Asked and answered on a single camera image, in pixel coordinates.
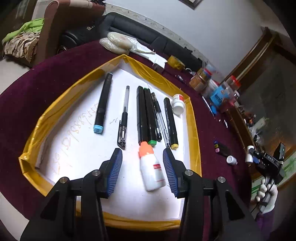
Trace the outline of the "purple sleeved right forearm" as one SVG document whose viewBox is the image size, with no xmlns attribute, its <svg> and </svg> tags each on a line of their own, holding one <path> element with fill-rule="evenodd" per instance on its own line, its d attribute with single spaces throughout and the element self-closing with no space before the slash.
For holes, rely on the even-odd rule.
<svg viewBox="0 0 296 241">
<path fill-rule="evenodd" d="M 268 213 L 258 213 L 255 221 L 261 230 L 263 240 L 268 240 L 273 228 L 274 210 Z"/>
</svg>

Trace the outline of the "white gloved right hand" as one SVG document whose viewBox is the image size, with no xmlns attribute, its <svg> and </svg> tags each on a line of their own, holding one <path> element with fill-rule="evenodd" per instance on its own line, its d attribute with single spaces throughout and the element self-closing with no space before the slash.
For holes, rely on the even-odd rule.
<svg viewBox="0 0 296 241">
<path fill-rule="evenodd" d="M 273 211 L 277 197 L 278 189 L 275 181 L 270 177 L 262 179 L 255 196 L 259 212 L 266 214 Z"/>
</svg>

